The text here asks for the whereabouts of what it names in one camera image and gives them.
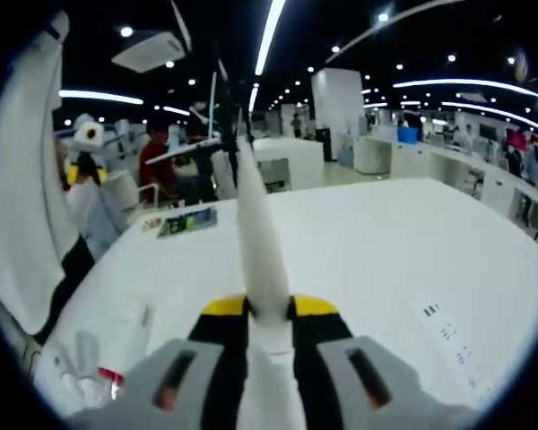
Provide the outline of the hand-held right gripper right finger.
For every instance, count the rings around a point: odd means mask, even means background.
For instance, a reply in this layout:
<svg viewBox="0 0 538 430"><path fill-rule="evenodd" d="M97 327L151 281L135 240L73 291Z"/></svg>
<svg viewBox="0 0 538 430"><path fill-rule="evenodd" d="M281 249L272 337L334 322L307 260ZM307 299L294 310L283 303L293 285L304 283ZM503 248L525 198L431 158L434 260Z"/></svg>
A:
<svg viewBox="0 0 538 430"><path fill-rule="evenodd" d="M472 429L475 412L421 387L419 373L367 336L355 336L319 297L289 304L293 369L309 429Z"/></svg>

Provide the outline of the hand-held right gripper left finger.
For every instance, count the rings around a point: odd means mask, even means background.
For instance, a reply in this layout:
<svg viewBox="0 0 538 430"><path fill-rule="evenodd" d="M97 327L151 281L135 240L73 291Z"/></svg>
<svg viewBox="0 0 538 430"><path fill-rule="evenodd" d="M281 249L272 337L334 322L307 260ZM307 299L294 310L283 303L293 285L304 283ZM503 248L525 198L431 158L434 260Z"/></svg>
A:
<svg viewBox="0 0 538 430"><path fill-rule="evenodd" d="M249 310L243 295L212 301L187 338L169 340L136 364L114 400L74 414L69 428L237 428Z"/></svg>

